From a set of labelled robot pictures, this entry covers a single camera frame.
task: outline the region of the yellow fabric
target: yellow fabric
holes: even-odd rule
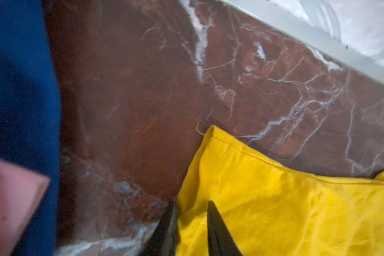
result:
[[[208,255],[208,200],[245,256],[384,255],[384,172],[294,171],[212,126],[178,196],[178,256]]]

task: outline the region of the brown marble surface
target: brown marble surface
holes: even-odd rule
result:
[[[57,255],[134,255],[217,125],[320,175],[384,170],[384,86],[213,0],[44,6],[62,96]]]

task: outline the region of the blue cloth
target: blue cloth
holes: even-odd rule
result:
[[[40,0],[0,0],[0,158],[51,178],[13,255],[52,255],[60,97]]]

